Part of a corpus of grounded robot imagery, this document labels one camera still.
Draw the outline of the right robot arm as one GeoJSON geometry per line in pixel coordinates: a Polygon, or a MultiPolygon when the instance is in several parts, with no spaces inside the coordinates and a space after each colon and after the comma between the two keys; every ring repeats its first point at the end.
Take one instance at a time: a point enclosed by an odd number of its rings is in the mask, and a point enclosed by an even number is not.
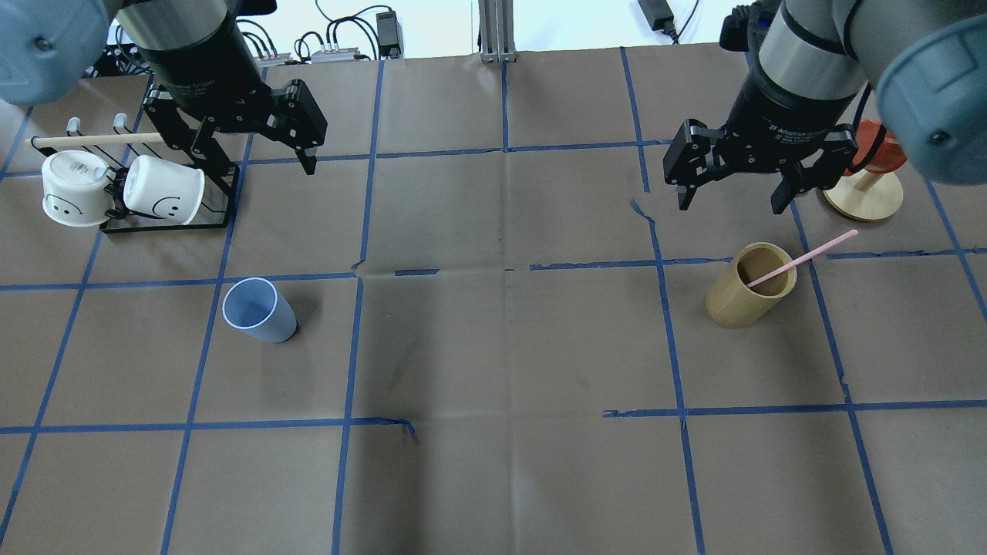
{"type": "Polygon", "coordinates": [[[839,123],[871,85],[885,129],[915,169],[947,185],[985,182],[983,1],[783,1],[726,122],[682,123],[664,180],[688,210],[695,193],[734,173],[779,173],[781,214],[794,197],[835,187],[856,133],[839,123]]]}

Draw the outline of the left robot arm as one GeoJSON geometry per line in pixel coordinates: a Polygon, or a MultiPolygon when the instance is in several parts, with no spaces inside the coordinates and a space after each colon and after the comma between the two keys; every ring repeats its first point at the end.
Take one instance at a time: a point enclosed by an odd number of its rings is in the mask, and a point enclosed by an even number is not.
{"type": "Polygon", "coordinates": [[[120,25],[157,84],[143,112],[169,148],[218,182],[233,164],[216,133],[256,133],[292,148],[304,172],[328,122],[307,84],[265,84],[239,15],[269,15],[275,1],[4,1],[1,97],[18,106],[67,96],[120,25]]]}

